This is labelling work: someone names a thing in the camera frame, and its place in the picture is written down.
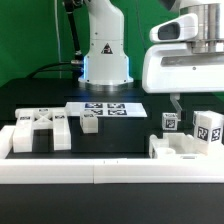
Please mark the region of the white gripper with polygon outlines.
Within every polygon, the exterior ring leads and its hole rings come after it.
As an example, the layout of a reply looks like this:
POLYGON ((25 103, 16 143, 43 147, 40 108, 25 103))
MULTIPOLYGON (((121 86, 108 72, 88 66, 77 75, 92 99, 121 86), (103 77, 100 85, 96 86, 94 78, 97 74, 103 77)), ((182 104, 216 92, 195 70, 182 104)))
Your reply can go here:
POLYGON ((171 93, 182 121, 185 111, 179 93, 224 92, 224 53, 193 54, 187 43, 156 44, 144 58, 142 87, 147 93, 171 93))

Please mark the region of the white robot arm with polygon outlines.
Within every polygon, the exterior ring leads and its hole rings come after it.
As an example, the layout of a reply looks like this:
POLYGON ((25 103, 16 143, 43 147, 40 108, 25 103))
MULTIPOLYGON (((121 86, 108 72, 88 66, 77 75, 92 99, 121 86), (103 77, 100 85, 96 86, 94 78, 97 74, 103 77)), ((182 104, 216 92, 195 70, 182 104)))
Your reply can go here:
MULTIPOLYGON (((179 16, 153 27, 144 57, 142 87, 148 93, 224 92, 224 0, 158 0, 179 16)), ((63 0, 81 65, 81 86, 114 91, 130 85, 124 53, 124 16, 110 0, 63 0), (73 11, 89 13, 90 49, 83 55, 73 11)))

